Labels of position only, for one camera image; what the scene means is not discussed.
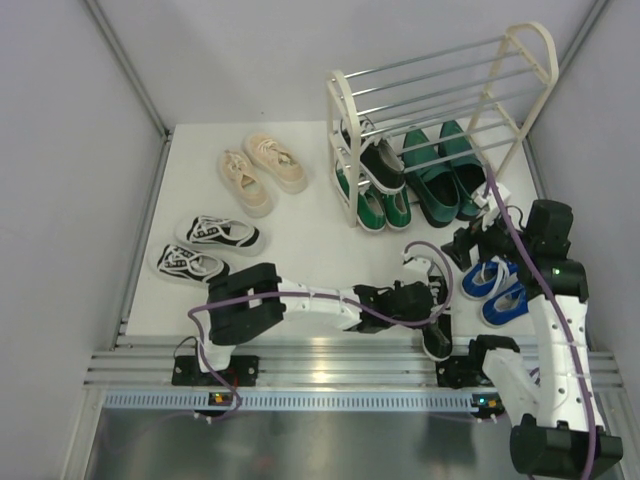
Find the green loafer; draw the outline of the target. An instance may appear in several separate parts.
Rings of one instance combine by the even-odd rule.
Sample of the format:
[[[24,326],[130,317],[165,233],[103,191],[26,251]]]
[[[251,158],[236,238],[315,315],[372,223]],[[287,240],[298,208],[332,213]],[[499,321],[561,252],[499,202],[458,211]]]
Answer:
[[[436,228],[449,225],[459,210],[458,189],[450,166],[441,162],[423,130],[412,130],[405,135],[402,161],[406,181],[417,196],[427,222]]]
[[[449,166],[460,197],[456,218],[463,221],[474,219],[480,208],[474,203],[472,194],[486,182],[486,175],[482,163],[456,120],[448,120],[442,124],[438,153],[441,157],[450,157]]]

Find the green canvas sneaker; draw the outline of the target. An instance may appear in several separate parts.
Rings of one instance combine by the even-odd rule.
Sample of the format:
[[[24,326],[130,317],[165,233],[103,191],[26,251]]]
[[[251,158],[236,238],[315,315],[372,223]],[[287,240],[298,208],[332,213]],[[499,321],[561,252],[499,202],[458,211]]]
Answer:
[[[334,183],[344,203],[350,198],[350,187],[344,169],[335,162]],[[385,228],[386,214],[379,191],[367,184],[358,188],[357,195],[357,222],[366,231],[378,233]]]
[[[405,188],[395,194],[383,194],[382,202],[386,222],[391,229],[403,230],[410,225],[412,213]]]

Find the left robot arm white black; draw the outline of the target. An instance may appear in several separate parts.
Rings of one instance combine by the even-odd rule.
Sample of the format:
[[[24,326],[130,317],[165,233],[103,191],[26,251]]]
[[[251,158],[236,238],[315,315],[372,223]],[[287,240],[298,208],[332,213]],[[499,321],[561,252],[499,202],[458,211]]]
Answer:
[[[310,287],[279,276],[273,263],[259,263],[208,285],[209,324],[200,328],[193,373],[215,386],[227,376],[233,351],[278,327],[308,333],[316,324],[342,332],[376,334],[393,326],[422,327],[446,299],[431,262],[410,260],[420,279],[391,286],[346,289]]]

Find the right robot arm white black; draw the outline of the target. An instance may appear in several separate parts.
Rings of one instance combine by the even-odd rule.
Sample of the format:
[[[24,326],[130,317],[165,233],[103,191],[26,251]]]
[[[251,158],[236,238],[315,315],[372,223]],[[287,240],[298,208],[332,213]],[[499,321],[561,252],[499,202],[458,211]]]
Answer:
[[[482,300],[486,325],[530,317],[538,374],[529,373],[513,338],[480,335],[470,343],[468,376],[496,388],[512,424],[509,448],[519,473],[595,479],[622,459],[623,445],[607,433],[592,394],[587,275],[568,257],[572,209],[536,200],[517,229],[498,201],[476,202],[478,217],[443,250],[465,273],[463,294]]]

